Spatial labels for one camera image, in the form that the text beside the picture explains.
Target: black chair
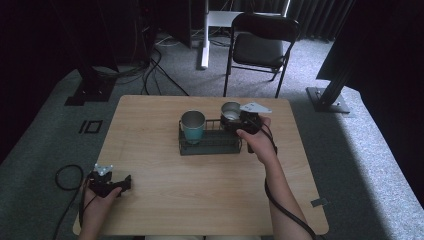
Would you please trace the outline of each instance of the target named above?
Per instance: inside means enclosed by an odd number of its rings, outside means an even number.
[[[241,13],[234,18],[231,25],[231,43],[225,74],[224,97],[227,95],[228,76],[231,74],[231,68],[273,73],[274,76],[270,81],[275,79],[282,68],[280,82],[275,94],[275,98],[278,98],[289,62],[290,51],[299,34],[299,24],[293,19],[282,16]],[[288,45],[284,49],[283,43],[285,42]]]

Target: blue cup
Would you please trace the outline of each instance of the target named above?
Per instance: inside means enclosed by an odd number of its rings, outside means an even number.
[[[196,144],[200,142],[205,122],[205,115],[197,110],[187,111],[181,116],[181,125],[188,143]]]

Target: gray carpet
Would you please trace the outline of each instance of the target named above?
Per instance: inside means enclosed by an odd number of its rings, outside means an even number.
[[[227,41],[225,38],[214,38]],[[211,45],[207,70],[200,70],[201,47],[163,42],[160,66],[189,95],[222,96],[228,49]],[[306,87],[325,87],[315,80],[331,43],[301,40],[295,44],[280,98],[289,99],[330,226],[326,239],[424,239],[424,212],[360,94],[345,88],[342,96],[351,114],[317,113]],[[277,82],[269,74],[234,70],[228,96],[273,98]],[[114,110],[122,95],[140,94],[142,77],[118,80],[109,102],[65,107],[80,77],[71,72],[60,81],[36,119],[0,166],[0,239],[51,239],[73,192],[55,184],[58,169],[78,164],[87,174],[97,160]],[[149,75],[152,95],[184,95],[160,71]],[[99,133],[79,133],[83,121],[103,120]],[[60,182],[75,186],[79,174],[62,172]],[[58,239],[76,239],[71,205]],[[103,237],[102,239],[132,239]]]

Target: wooden table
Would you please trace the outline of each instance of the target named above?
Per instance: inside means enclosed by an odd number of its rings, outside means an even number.
[[[217,119],[227,101],[272,109],[272,133],[290,187],[311,228],[328,231],[290,104],[284,99],[123,96],[98,163],[113,164],[113,181],[132,175],[104,235],[272,235],[265,170],[243,143],[240,154],[181,156],[178,122],[190,109]],[[74,232],[80,231],[78,221]]]

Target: chair backrest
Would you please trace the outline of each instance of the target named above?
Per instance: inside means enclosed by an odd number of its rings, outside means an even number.
[[[232,22],[234,31],[250,32],[258,37],[295,42],[300,35],[296,20],[255,13],[241,13]]]

